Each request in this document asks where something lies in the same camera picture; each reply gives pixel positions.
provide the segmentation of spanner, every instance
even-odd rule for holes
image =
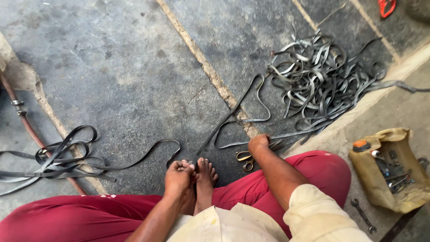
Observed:
[[[364,214],[363,210],[361,210],[360,206],[358,205],[358,200],[357,199],[352,199],[351,200],[351,204],[352,204],[352,206],[354,206],[357,209],[358,213],[364,219],[364,221],[366,222],[367,226],[369,226],[369,232],[370,233],[376,232],[376,227],[373,226],[370,223],[369,219],[367,219],[366,214]]]

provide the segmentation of pile of rubber strips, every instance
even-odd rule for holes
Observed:
[[[290,133],[273,135],[271,138],[281,139],[298,136],[300,139],[305,135],[306,137],[301,143],[304,143],[311,135],[321,132],[345,112],[353,109],[357,105],[357,102],[370,91],[391,86],[398,86],[411,93],[430,91],[430,89],[410,87],[402,81],[380,82],[386,74],[382,63],[375,62],[371,66],[366,67],[361,64],[359,56],[362,51],[379,39],[370,41],[360,52],[349,58],[346,51],[334,43],[332,37],[323,35],[319,31],[303,39],[298,39],[295,36],[292,35],[292,43],[273,54],[273,59],[267,67],[266,75],[258,74],[252,80],[245,94],[238,99],[236,106],[221,119],[218,126],[207,137],[192,162],[197,162],[200,153],[214,135],[214,142],[216,143],[216,137],[221,133],[225,125],[234,122],[263,122],[270,119],[270,110],[259,97],[260,89],[266,80],[270,80],[272,85],[282,90],[281,100],[285,105],[283,118],[269,125],[281,124],[292,117],[300,116],[300,119],[295,123],[296,130]],[[268,113],[267,117],[226,121],[239,109],[241,101],[250,92],[251,86],[257,81],[257,98],[260,105],[265,107]],[[83,128],[88,128],[92,131],[92,138],[89,140],[72,139],[77,131]],[[0,152],[0,154],[8,152],[19,157],[35,159],[41,165],[40,169],[31,172],[0,171],[0,182],[22,182],[17,187],[2,192],[0,195],[5,195],[26,187],[41,177],[48,179],[97,177],[114,182],[114,178],[108,177],[103,173],[108,170],[128,168],[145,160],[147,155],[159,143],[176,142],[179,145],[179,148],[170,156],[166,166],[169,165],[170,161],[180,150],[180,144],[177,140],[159,140],[151,146],[141,159],[124,165],[107,166],[103,158],[89,155],[88,143],[94,141],[96,138],[96,130],[91,126],[83,125],[73,129],[62,142],[41,148],[35,155],[16,151]],[[219,146],[218,148],[222,149],[246,143],[248,141],[235,142]],[[65,154],[73,146],[83,147],[85,152],[78,158],[64,158]],[[49,158],[46,156],[47,151],[52,151],[52,156]],[[90,173],[79,169],[80,164],[76,162],[84,159],[90,167],[100,172]],[[95,160],[98,160],[102,165],[95,165]]]

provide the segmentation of brown bag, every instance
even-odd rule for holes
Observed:
[[[371,148],[363,152],[350,150],[349,157],[372,204],[405,214],[430,202],[430,179],[409,147],[409,129],[386,129],[363,139]],[[372,156],[372,151],[376,149],[387,158],[390,157],[390,150],[396,151],[397,161],[403,165],[404,171],[412,170],[410,177],[415,183],[392,194]]]

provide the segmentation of red pants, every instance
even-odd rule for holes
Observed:
[[[342,158],[311,151],[286,161],[343,207],[351,173]],[[160,199],[158,195],[74,195],[31,202],[0,222],[0,241],[124,241]],[[270,215],[291,238],[282,220],[285,211],[270,193],[261,170],[215,188],[213,205],[231,209],[238,202]]]

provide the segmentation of bare foot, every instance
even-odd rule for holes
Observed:
[[[197,201],[194,216],[212,206],[212,193],[218,180],[218,175],[208,159],[201,157],[197,164],[199,166],[199,178],[196,182]]]

